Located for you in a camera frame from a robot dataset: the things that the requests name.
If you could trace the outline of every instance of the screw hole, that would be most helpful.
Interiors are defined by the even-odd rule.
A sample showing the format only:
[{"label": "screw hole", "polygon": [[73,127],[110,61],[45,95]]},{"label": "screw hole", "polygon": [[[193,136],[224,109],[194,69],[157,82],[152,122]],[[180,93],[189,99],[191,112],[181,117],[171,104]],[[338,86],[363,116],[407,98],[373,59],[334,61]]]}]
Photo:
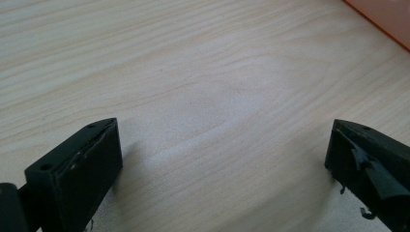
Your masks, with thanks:
[{"label": "screw hole", "polygon": [[41,169],[42,171],[46,171],[46,170],[50,169],[51,167],[52,167],[51,163],[46,163],[46,164],[43,164],[43,165],[40,167],[40,169]]}]

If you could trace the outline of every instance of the light wood surface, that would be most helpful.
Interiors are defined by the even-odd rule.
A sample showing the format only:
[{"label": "light wood surface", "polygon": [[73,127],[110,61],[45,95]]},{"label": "light wood surface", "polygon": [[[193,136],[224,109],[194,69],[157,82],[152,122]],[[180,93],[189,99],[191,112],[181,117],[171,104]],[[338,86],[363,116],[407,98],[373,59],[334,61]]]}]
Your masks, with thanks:
[{"label": "light wood surface", "polygon": [[388,231],[323,162],[335,118],[410,144],[410,54],[333,0],[0,2],[0,182],[117,117],[94,231]]}]

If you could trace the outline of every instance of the orange edge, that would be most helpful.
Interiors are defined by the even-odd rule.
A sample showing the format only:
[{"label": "orange edge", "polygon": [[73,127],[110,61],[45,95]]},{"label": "orange edge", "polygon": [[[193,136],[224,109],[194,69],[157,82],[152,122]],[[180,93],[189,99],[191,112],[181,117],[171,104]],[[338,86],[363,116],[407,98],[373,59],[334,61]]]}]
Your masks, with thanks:
[{"label": "orange edge", "polygon": [[347,2],[346,0],[342,0],[344,3],[346,3],[350,8],[352,8],[356,13],[358,13],[359,15],[361,15],[362,17],[364,17],[365,19],[367,19],[367,21],[369,21],[371,24],[373,24],[373,26],[377,27],[380,31],[382,31],[386,36],[388,36],[390,39],[394,40],[398,45],[400,45],[401,47],[403,47],[405,50],[407,50],[407,52],[410,52],[410,47],[407,47],[404,43],[402,43],[401,41],[399,41],[398,39],[396,39],[394,36],[392,36],[388,31],[386,31],[385,29],[383,29],[381,26],[377,25],[374,21],[371,20],[370,17],[368,17],[367,15],[365,15],[364,13],[362,13],[361,11],[359,11],[358,9],[355,8],[355,6],[353,6],[352,4],[350,4],[349,2]]}]

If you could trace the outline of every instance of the orange object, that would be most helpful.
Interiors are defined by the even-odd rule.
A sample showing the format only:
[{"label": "orange object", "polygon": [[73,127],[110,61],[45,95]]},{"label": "orange object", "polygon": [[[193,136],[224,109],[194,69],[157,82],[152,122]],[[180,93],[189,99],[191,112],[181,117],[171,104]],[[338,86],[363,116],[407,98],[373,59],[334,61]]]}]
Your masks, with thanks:
[{"label": "orange object", "polygon": [[410,49],[410,0],[344,0]]}]

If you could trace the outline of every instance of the black object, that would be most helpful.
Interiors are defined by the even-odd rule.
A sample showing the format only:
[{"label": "black object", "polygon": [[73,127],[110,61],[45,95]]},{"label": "black object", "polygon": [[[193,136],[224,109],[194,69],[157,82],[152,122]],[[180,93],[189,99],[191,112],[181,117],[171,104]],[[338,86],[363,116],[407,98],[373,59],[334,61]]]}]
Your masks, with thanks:
[{"label": "black object", "polygon": [[0,231],[84,231],[122,166],[117,120],[84,127],[31,164],[21,189],[0,184]]},{"label": "black object", "polygon": [[392,231],[410,231],[410,148],[359,124],[335,120],[325,166]]}]

